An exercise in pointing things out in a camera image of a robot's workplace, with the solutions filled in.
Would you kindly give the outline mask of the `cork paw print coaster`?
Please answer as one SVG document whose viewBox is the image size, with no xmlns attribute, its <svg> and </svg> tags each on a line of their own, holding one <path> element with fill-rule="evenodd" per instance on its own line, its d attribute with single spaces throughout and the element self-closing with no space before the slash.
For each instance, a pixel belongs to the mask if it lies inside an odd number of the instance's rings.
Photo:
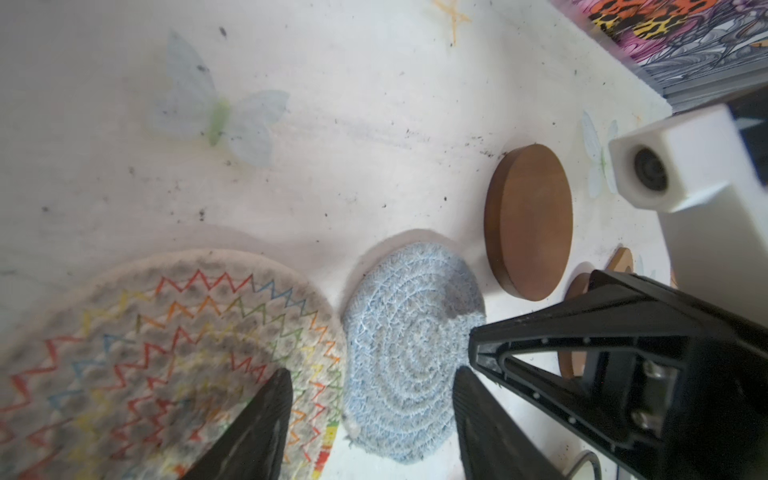
<svg viewBox="0 0 768 480">
<path fill-rule="evenodd" d="M 626 247 L 619 247 L 609 260 L 606 269 L 619 273 L 633 273 L 634 258 L 631 250 Z"/>
</svg>

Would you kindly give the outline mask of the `multicolour zigzag woven coaster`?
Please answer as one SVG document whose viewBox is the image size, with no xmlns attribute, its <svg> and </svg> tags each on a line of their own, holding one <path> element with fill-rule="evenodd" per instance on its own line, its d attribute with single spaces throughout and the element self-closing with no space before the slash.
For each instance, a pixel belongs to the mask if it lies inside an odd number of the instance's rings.
<svg viewBox="0 0 768 480">
<path fill-rule="evenodd" d="M 302 274 L 234 250 L 166 253 L 47 300 L 1 335 L 5 479 L 179 479 L 280 368 L 284 479 L 318 479 L 346 344 Z"/>
</svg>

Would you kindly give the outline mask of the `grey woven coaster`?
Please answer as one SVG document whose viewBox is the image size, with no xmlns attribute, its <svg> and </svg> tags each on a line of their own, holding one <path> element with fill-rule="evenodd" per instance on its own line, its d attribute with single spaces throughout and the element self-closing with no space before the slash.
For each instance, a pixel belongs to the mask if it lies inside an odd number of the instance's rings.
<svg viewBox="0 0 768 480">
<path fill-rule="evenodd" d="M 401 464 L 436 451 L 456 429 L 452 384 L 469 333 L 485 322 L 477 279 L 450 249 L 417 242 L 384 257 L 342 315 L 353 444 Z"/>
</svg>

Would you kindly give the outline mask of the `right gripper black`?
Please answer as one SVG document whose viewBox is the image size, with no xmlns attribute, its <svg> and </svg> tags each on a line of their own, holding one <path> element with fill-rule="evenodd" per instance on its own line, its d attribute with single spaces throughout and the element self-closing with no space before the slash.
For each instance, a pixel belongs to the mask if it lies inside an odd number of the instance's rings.
<svg viewBox="0 0 768 480">
<path fill-rule="evenodd" d="M 589 388 L 513 356 L 589 349 Z M 469 361 L 639 479 L 767 475 L 766 330 L 655 281 L 596 271 L 585 294 L 473 329 Z"/>
</svg>

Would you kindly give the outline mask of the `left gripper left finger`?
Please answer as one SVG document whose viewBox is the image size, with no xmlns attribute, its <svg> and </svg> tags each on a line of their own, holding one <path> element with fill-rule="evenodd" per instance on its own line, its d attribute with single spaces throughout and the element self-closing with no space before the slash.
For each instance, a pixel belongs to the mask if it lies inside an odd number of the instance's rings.
<svg viewBox="0 0 768 480">
<path fill-rule="evenodd" d="M 292 402 L 290 372 L 280 368 L 183 480 L 277 479 Z"/>
</svg>

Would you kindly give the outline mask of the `plain brown wooden coaster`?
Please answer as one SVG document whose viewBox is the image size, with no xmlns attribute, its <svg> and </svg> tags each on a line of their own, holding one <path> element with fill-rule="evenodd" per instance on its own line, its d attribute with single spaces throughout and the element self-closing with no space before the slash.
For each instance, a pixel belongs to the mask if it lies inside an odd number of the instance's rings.
<svg viewBox="0 0 768 480">
<path fill-rule="evenodd" d="M 487 258 L 502 289 L 529 301 L 550 296 L 569 261 L 573 226 L 572 193 L 555 153 L 542 144 L 506 153 L 484 209 Z"/>
</svg>

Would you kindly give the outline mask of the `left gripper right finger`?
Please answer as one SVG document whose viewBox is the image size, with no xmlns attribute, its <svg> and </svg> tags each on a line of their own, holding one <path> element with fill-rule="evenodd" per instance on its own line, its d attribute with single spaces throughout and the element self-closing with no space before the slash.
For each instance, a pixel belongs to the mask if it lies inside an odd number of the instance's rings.
<svg viewBox="0 0 768 480">
<path fill-rule="evenodd" d="M 469 367 L 455 372 L 452 401 L 468 479 L 561 479 Z"/>
</svg>

